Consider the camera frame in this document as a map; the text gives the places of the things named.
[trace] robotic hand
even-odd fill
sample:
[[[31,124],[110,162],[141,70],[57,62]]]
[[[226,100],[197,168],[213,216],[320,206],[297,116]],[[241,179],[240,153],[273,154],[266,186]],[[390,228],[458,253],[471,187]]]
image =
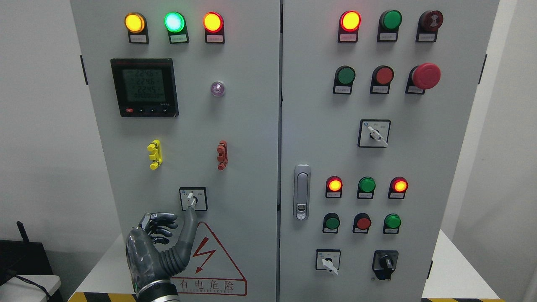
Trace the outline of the robotic hand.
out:
[[[166,228],[177,228],[173,222],[177,219],[175,214],[147,213],[138,227],[129,233],[126,242],[127,262],[138,302],[179,301],[177,289],[170,283],[170,278],[184,271],[190,261],[192,243],[198,229],[194,209],[196,202],[196,197],[190,193],[179,239],[166,251],[159,253],[153,244],[170,242],[168,238],[172,233]]]

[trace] black device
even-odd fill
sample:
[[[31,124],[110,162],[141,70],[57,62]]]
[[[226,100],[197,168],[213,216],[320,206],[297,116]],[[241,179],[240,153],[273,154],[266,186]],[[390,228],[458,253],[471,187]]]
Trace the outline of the black device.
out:
[[[122,117],[179,115],[171,58],[111,59],[110,64]]]

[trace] white table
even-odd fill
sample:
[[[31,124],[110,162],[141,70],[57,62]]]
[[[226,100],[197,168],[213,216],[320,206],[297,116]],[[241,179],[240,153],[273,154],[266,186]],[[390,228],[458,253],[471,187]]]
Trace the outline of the white table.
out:
[[[425,283],[424,298],[498,299],[466,258],[440,231],[433,254],[434,265]],[[108,249],[77,292],[134,293],[121,235]]]
[[[52,296],[61,285],[60,278],[53,275],[19,275],[36,282],[47,289]],[[0,286],[0,301],[2,302],[45,302],[47,295],[37,286],[25,283],[17,278],[11,278]]]

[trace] yellow indicator light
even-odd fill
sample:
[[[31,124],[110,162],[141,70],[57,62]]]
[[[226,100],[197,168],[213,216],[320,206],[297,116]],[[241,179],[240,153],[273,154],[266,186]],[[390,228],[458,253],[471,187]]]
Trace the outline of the yellow indicator light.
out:
[[[397,181],[394,184],[394,190],[396,192],[404,192],[408,188],[408,184],[406,181]]]
[[[337,180],[337,179],[334,179],[333,181],[330,181],[330,183],[328,184],[328,189],[330,189],[330,191],[339,191],[339,189],[341,189],[342,187],[342,184],[341,184],[341,181]]]
[[[132,33],[139,33],[146,27],[146,21],[141,14],[130,12],[125,16],[125,27]]]
[[[352,32],[358,29],[361,21],[360,14],[357,11],[346,11],[341,16],[340,24],[344,30]]]
[[[224,26],[224,20],[219,13],[210,11],[206,13],[205,17],[203,18],[203,26],[208,32],[215,33],[222,29]]]

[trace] lightning bolt symbol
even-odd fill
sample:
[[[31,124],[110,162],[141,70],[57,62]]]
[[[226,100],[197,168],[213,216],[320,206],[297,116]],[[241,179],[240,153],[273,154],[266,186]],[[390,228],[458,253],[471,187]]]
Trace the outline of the lightning bolt symbol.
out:
[[[210,250],[210,251],[205,251],[203,253],[199,253],[199,251],[205,246],[205,244],[207,243],[207,241],[209,241],[209,238],[205,237],[203,238],[203,240],[201,241],[200,243],[200,246],[198,246],[198,249],[194,252],[194,255],[192,255],[192,257],[197,257],[197,256],[201,256],[201,255],[206,255],[206,254],[209,254],[209,256],[207,257],[207,259],[205,259],[205,261],[201,264],[201,266],[199,266],[198,268],[196,268],[196,274],[201,272],[203,270],[203,266],[205,265],[205,263],[207,263],[207,261],[209,261],[209,259],[213,256],[214,252],[216,252],[215,249],[213,250]]]

